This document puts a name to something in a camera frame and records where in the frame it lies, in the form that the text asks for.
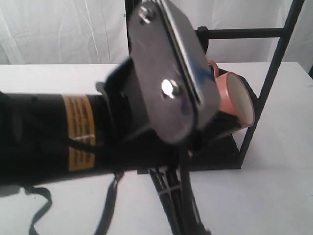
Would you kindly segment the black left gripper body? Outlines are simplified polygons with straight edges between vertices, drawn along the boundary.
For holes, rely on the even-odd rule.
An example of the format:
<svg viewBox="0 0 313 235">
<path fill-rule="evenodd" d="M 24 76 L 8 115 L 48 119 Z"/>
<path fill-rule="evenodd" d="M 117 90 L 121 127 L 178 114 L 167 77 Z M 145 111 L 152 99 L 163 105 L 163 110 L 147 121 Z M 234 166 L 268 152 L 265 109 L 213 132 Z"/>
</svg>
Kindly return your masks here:
<svg viewBox="0 0 313 235">
<path fill-rule="evenodd" d="M 195 147 L 195 135 L 184 142 L 169 144 L 160 139 L 150 124 L 147 108 L 131 58 L 113 70 L 96 89 L 106 105 L 110 130 L 105 157 L 108 164 L 145 174 L 149 168 L 174 165 L 177 149 L 185 145 L 189 150 L 191 171 L 234 169 L 235 141 L 230 134 L 204 147 Z"/>
</svg>

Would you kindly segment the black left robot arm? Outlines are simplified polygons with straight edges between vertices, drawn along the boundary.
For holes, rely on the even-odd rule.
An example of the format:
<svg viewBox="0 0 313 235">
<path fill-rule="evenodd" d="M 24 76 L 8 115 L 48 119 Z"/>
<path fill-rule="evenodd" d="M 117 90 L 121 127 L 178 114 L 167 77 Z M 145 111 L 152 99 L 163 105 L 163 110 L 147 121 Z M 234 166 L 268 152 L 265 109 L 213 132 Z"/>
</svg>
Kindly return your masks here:
<svg viewBox="0 0 313 235">
<path fill-rule="evenodd" d="M 6 94 L 0 100 L 0 183 L 39 185 L 116 171 L 172 166 L 180 110 L 159 86 L 167 66 L 128 58 L 98 95 Z"/>
</svg>

